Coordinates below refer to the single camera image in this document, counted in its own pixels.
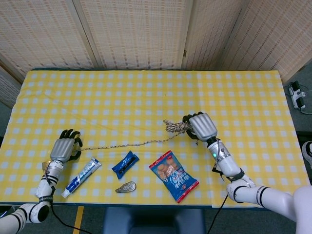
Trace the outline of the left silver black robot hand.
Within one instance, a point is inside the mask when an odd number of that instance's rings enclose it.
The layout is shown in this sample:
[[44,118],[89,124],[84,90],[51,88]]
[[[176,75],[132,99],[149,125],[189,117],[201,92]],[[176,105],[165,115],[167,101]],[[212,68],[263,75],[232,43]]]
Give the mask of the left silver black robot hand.
[[52,148],[50,159],[61,163],[77,160],[80,158],[82,146],[79,131],[73,129],[63,130]]

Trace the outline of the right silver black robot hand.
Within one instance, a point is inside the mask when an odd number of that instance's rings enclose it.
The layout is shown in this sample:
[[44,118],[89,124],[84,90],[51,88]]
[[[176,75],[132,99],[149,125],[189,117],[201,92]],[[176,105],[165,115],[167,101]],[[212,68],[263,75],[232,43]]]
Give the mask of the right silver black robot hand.
[[182,118],[182,122],[189,124],[190,128],[186,133],[191,139],[207,142],[217,136],[217,128],[207,113],[186,115]]

